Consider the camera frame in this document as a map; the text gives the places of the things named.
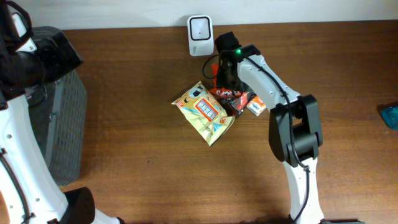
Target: wood grain surface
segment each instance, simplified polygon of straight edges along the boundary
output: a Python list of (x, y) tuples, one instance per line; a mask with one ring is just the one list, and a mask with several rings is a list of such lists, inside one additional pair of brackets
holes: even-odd
[[(270, 67), (318, 102), (325, 218), (398, 220), (398, 131), (376, 107), (398, 100), (398, 21), (214, 27), (255, 44)], [(187, 28), (68, 30), (88, 92), (79, 181), (96, 207), (126, 223), (238, 223), (286, 218), (290, 195), (268, 144), (269, 114), (245, 111), (213, 146), (170, 103), (206, 57)], [(4, 202), (0, 223), (7, 223)]]

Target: blue object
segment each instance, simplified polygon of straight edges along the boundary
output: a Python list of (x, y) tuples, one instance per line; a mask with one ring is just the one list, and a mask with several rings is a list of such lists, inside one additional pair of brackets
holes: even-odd
[(381, 110), (381, 116), (389, 128), (398, 130), (398, 106)]
[(220, 124), (214, 124), (214, 132), (216, 132), (217, 130), (219, 130), (220, 127), (221, 127)]

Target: cable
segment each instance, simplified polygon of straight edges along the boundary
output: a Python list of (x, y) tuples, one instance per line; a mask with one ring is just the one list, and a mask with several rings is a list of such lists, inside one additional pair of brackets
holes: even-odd
[(43, 86), (44, 89), (44, 97), (37, 103), (33, 104), (33, 105), (29, 105), (29, 108), (34, 108), (36, 106), (39, 106), (40, 104), (42, 104), (44, 101), (47, 100), (48, 94), (47, 94), (47, 89), (45, 86)]
[[(203, 75), (205, 78), (207, 78), (207, 79), (215, 79), (215, 78), (217, 78), (217, 77), (220, 75), (220, 71), (221, 71), (221, 56), (222, 56), (223, 53), (226, 53), (226, 52), (233, 52), (233, 51), (232, 51), (232, 50), (222, 50), (222, 51), (219, 52), (219, 54), (212, 55), (210, 58), (208, 58), (208, 59), (206, 60), (206, 62), (203, 64), (203, 68), (201, 69), (201, 73), (202, 73), (202, 75)], [(215, 58), (215, 57), (218, 57), (218, 70), (217, 70), (217, 74), (216, 74), (215, 76), (213, 76), (213, 77), (208, 77), (208, 76), (206, 75), (206, 73), (205, 73), (206, 65), (207, 65), (207, 63), (210, 62), (210, 60), (212, 60), (212, 59)]]
[(300, 161), (299, 156), (297, 155), (297, 150), (296, 150), (295, 143), (294, 143), (295, 139), (294, 139), (294, 130), (293, 130), (293, 112), (292, 112), (292, 107), (290, 105), (290, 100), (287, 97), (287, 93), (281, 87), (279, 82), (269, 72), (267, 72), (264, 68), (262, 68), (260, 65), (258, 65), (251, 58), (246, 57), (246, 56), (244, 56), (244, 58), (247, 59), (248, 61), (250, 61), (254, 66), (256, 66), (259, 69), (259, 71), (264, 72), (277, 85), (278, 89), (282, 92), (284, 98), (286, 99), (287, 109), (289, 112), (290, 145), (292, 146), (292, 152), (293, 152), (293, 156), (294, 156), (295, 160), (297, 161), (299, 166), (304, 169), (304, 171), (306, 172), (306, 177), (307, 177), (306, 196), (304, 199), (304, 203), (303, 203), (302, 208), (300, 209), (299, 213), (293, 220), (293, 223), (296, 223), (297, 220), (300, 218), (301, 214), (303, 213), (304, 208), (307, 206), (308, 198), (310, 196), (310, 168), (309, 168), (309, 166), (304, 165)]
[(24, 209), (24, 213), (25, 213), (24, 221), (21, 224), (23, 224), (23, 223), (29, 224), (29, 220), (34, 216), (34, 214), (30, 215), (30, 213), (29, 213), (29, 207), (27, 205), (27, 201), (26, 201), (25, 195), (24, 195), (24, 193), (22, 191), (21, 186), (18, 183), (17, 177), (15, 176), (14, 172), (12, 171), (12, 169), (11, 169), (10, 165), (8, 164), (6, 158), (4, 158), (5, 153), (6, 153), (6, 151), (4, 149), (1, 149), (0, 161), (1, 161), (2, 165), (4, 166), (5, 170), (7, 171), (8, 176), (10, 177), (12, 183), (14, 184), (14, 186), (15, 186), (15, 188), (17, 190), (18, 196), (19, 196), (19, 198), (21, 200), (22, 208)]
[[(213, 77), (208, 77), (208, 76), (206, 76), (206, 73), (205, 73), (205, 68), (206, 68), (206, 65), (207, 65), (207, 63), (209, 63), (209, 61), (211, 60), (211, 59), (213, 59), (213, 58), (215, 58), (215, 57), (218, 57), (218, 71), (217, 71), (217, 75), (215, 75), (215, 76), (213, 76)], [(206, 60), (206, 62), (203, 64), (203, 68), (201, 69), (201, 73), (202, 73), (202, 75), (205, 77), (205, 78), (208, 78), (208, 79), (215, 79), (215, 78), (217, 78), (217, 76), (218, 76), (218, 74), (219, 74), (219, 70), (220, 70), (220, 55), (219, 54), (216, 54), (216, 55), (212, 55), (210, 58), (208, 58), (207, 60)]]
[(310, 197), (310, 169), (305, 169), (304, 171), (306, 172), (305, 176), (307, 177), (305, 199), (300, 211), (298, 212), (296, 218), (292, 222), (293, 224), (296, 224), (297, 220), (300, 218), (301, 214), (304, 211), (304, 208), (307, 206), (308, 198)]

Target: white wall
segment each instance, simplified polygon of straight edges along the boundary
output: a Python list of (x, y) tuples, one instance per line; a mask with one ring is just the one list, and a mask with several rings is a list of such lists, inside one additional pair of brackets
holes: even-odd
[(398, 0), (16, 0), (35, 26), (60, 29), (398, 19)]

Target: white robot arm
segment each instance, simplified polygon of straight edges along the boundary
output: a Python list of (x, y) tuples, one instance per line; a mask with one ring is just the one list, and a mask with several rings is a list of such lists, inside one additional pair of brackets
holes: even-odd
[[(258, 65), (261, 65), (266, 71), (272, 75), (280, 86), (284, 88), (291, 103), (298, 100), (299, 93), (289, 88), (266, 64), (262, 55), (252, 55), (249, 58)], [(238, 63), (238, 77), (239, 79), (250, 86), (253, 91), (260, 97), (260, 99), (267, 105), (270, 111), (278, 104), (286, 105), (286, 99), (278, 89), (277, 85), (265, 73), (259, 69), (248, 59), (243, 59)], [(297, 220), (297, 224), (318, 224), (323, 219), (318, 200), (318, 187), (317, 187), (317, 158), (308, 158), (303, 161), (306, 166), (309, 166), (309, 188), (306, 191), (307, 178), (306, 172), (301, 167), (292, 167), (288, 162), (283, 162), (287, 173), (287, 180), (289, 181), (290, 197), (292, 199), (290, 216), (294, 220), (303, 207), (305, 196), (308, 196), (308, 202)]]
[[(222, 85), (232, 83), (238, 90), (250, 87), (271, 113), (269, 143), (287, 173), (291, 221), (321, 223), (324, 216), (315, 171), (322, 130), (315, 98), (302, 97), (289, 88), (269, 68), (255, 46), (241, 47), (232, 32), (219, 36), (215, 43), (220, 56), (217, 79)], [(302, 122), (293, 126), (293, 115), (302, 118)]]
[[(28, 29), (18, 15), (10, 15), (8, 6), (25, 17)], [(95, 209), (87, 188), (61, 192), (47, 169), (30, 123), (25, 88), (53, 82), (82, 61), (66, 37), (63, 39), (66, 41), (58, 45), (40, 46), (48, 49), (46, 56), (55, 58), (46, 61), (43, 55), (34, 52), (38, 48), (31, 35), (28, 13), (14, 2), (0, 1), (0, 190), (10, 221), (15, 224), (124, 223)]]

